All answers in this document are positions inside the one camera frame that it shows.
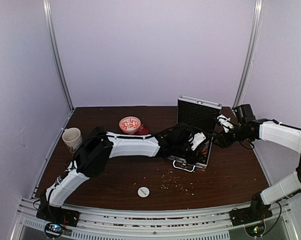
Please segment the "aluminium poker case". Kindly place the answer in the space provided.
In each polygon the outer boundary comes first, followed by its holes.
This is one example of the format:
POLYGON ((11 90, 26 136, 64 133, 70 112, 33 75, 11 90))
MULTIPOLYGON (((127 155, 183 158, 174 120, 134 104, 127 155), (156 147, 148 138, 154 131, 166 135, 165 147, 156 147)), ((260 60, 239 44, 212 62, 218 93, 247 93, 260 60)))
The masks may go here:
POLYGON ((194 172, 196 168, 206 169, 209 163, 211 148, 213 143, 213 133, 216 127, 217 117, 222 110, 222 105, 200 98, 182 95, 177 99, 177 122, 193 127, 196 133, 203 132, 206 140, 203 141, 196 150, 199 150, 200 158, 196 164, 188 164, 184 159, 174 155, 168 157, 172 161, 172 166, 186 172, 194 172), (210 151, 207 161, 201 161, 201 147, 206 142, 210 143, 210 151))

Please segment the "white dealer button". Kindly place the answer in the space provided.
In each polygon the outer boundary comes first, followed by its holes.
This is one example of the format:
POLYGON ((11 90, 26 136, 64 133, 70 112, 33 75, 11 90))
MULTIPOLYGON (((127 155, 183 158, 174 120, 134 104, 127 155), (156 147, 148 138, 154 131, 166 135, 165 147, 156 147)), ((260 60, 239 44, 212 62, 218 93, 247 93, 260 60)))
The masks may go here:
POLYGON ((137 194, 141 198, 146 198, 149 196, 150 190, 146 186, 142 186, 137 190, 137 194))

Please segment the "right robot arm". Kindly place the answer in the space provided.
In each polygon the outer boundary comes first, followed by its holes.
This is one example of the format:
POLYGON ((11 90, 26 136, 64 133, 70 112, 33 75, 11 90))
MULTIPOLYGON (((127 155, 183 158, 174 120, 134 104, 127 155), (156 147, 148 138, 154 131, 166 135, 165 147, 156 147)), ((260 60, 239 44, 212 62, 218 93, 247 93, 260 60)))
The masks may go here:
POLYGON ((224 149, 244 140, 257 142, 254 152, 271 182, 247 209, 247 217, 257 221, 266 213, 266 206, 301 192, 301 128, 275 119, 256 119, 249 104, 235 107, 233 113, 237 123, 223 114, 216 117, 223 130, 215 140, 224 149))

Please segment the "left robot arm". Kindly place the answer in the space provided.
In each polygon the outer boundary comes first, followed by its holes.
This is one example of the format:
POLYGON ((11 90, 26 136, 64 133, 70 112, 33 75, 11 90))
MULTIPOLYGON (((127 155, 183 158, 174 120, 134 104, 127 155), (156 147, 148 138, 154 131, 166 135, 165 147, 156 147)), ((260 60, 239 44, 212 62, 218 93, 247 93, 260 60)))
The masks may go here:
POLYGON ((72 160, 55 183, 40 195, 40 210, 51 222, 58 222, 60 207, 85 181, 99 176, 109 159, 125 156, 184 159, 195 165, 201 147, 209 139, 201 129, 177 124, 161 132, 147 135, 124 135, 104 131, 102 127, 87 137, 76 149, 72 160))

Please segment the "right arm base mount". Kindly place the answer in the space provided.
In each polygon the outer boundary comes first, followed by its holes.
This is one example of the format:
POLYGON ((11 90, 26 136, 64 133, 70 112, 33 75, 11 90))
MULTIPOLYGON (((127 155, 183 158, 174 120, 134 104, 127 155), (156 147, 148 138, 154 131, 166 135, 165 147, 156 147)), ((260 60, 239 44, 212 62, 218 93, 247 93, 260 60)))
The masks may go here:
POLYGON ((250 237, 262 237, 266 233, 265 219, 273 216, 270 207, 270 204, 264 204, 259 195, 254 195, 249 207, 235 207, 229 212, 232 225, 248 225, 245 231, 250 237))

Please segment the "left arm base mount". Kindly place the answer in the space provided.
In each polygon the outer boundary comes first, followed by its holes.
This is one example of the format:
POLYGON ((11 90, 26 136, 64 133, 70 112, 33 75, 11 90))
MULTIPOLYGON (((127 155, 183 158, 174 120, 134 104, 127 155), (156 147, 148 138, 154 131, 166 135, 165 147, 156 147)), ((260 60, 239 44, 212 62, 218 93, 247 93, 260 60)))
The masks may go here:
POLYGON ((62 207, 50 206, 44 200, 40 200, 36 217, 47 223, 44 226, 44 234, 52 240, 61 237, 66 233, 67 227, 76 227, 80 213, 75 210, 62 207))

